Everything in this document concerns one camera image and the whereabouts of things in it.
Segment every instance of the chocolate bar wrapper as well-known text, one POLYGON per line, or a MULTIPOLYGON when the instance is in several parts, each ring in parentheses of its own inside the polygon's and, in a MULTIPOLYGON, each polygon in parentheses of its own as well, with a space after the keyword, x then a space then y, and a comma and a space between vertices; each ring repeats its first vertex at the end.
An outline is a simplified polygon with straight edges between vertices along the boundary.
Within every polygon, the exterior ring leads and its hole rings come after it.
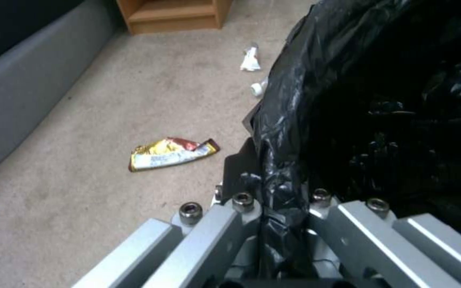
POLYGON ((132 153, 129 171, 172 166, 213 155, 220 151, 214 140, 197 143, 181 138, 166 138, 150 145, 138 146, 132 153))

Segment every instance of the white bottle cap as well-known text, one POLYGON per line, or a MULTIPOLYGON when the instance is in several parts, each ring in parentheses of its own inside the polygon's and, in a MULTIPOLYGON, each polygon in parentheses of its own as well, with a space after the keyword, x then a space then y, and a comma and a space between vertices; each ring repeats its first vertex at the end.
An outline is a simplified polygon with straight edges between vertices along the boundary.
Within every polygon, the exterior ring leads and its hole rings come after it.
POLYGON ((259 83, 252 84, 250 86, 250 90, 252 91, 252 95, 254 95, 255 97, 259 97, 262 95, 262 93, 264 93, 264 91, 262 90, 262 86, 259 83))

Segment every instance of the hex nut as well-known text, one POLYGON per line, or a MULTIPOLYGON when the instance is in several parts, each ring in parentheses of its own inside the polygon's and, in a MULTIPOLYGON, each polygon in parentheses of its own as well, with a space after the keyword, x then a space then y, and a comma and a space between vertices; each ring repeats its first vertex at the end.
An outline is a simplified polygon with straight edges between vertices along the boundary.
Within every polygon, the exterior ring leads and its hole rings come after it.
POLYGON ((240 213, 250 212, 254 209, 254 197, 248 192, 236 193, 232 196, 232 206, 240 213))
POLYGON ((202 206, 197 202, 187 202, 179 208, 181 222, 186 225, 195 225, 202 218, 202 206))
POLYGON ((366 201, 366 206, 380 218, 385 218, 389 214, 389 204, 380 198, 370 198, 366 201))
POLYGON ((332 195, 324 188, 317 188, 311 193, 310 201, 319 207, 330 206, 332 195))

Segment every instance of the wooden step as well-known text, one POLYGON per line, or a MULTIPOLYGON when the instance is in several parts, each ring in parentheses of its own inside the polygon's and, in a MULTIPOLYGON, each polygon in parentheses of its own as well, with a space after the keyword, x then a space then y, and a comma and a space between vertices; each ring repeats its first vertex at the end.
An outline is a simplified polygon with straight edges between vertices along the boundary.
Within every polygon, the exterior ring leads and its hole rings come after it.
POLYGON ((146 1, 129 18, 129 22, 175 20, 214 16, 211 0, 153 0, 146 1))

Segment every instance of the robotic claw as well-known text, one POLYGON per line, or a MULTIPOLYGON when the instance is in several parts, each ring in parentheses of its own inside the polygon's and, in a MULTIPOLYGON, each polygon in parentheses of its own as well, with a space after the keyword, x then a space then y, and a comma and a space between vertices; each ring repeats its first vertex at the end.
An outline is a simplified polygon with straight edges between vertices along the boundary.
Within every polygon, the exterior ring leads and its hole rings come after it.
POLYGON ((146 221, 74 287, 461 287, 453 228, 430 214, 398 219, 382 199, 340 203, 322 188, 307 191, 305 233, 319 277, 257 279, 262 207, 234 180, 224 173, 205 214, 188 202, 171 223, 146 221))

